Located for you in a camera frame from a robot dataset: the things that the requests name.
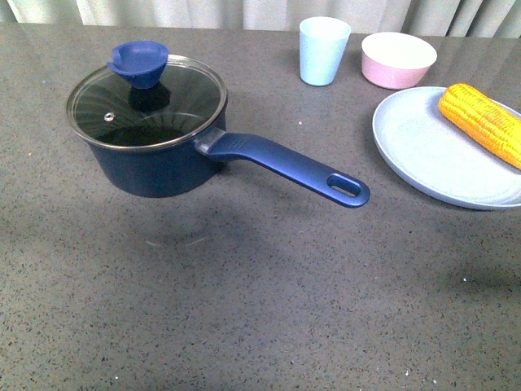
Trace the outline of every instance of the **white curtain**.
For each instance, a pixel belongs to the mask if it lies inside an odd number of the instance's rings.
[[[298,30],[314,15],[354,33],[521,37],[521,0],[0,0],[0,22]]]

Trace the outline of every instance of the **plate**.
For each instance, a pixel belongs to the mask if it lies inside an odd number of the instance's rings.
[[[416,87],[388,96],[373,115],[374,140],[408,184],[471,209],[521,205],[521,170],[481,147],[438,109],[444,87]],[[499,103],[521,118],[521,114]]]

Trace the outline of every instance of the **bowl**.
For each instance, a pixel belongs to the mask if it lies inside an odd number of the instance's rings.
[[[416,86],[437,59],[436,49],[403,33],[375,33],[361,43],[361,71],[371,83],[389,90]]]

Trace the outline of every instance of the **plastic cup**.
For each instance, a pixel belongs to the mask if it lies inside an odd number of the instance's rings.
[[[351,26],[335,18],[315,16],[300,23],[300,78],[311,86],[335,79],[348,44]]]

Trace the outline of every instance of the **corn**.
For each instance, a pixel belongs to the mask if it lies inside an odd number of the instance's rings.
[[[438,108],[482,147],[521,169],[521,120],[518,117],[463,83],[447,88]]]

